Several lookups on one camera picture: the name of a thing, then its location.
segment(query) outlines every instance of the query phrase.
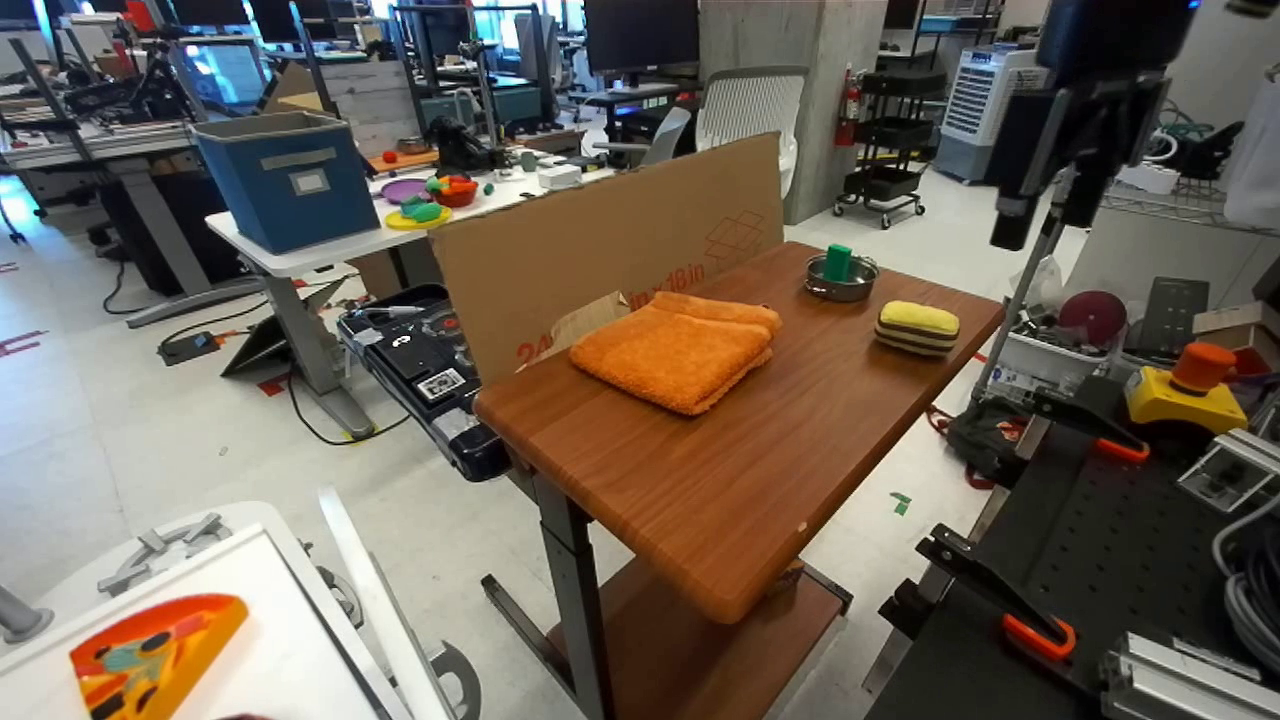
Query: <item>office chair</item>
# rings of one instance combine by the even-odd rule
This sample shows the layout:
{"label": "office chair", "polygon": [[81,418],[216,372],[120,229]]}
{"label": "office chair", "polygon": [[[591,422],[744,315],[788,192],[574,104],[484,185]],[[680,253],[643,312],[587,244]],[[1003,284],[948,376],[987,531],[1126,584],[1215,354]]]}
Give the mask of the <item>office chair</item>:
{"label": "office chair", "polygon": [[652,169],[678,156],[678,142],[690,129],[694,113],[690,108],[668,108],[664,124],[652,131],[648,142],[596,142],[611,156],[622,156],[622,169]]}
{"label": "office chair", "polygon": [[718,72],[696,113],[696,149],[720,149],[744,135],[781,131],[781,195],[795,175],[795,118],[805,98],[805,68],[734,68]]}

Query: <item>cardboard box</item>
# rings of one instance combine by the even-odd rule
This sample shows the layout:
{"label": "cardboard box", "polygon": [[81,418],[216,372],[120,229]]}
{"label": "cardboard box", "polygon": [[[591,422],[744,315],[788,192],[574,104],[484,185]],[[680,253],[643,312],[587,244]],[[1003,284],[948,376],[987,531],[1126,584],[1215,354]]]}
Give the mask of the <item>cardboard box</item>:
{"label": "cardboard box", "polygon": [[479,382],[551,348],[560,315],[696,286],[786,240],[776,135],[625,171],[434,237]]}

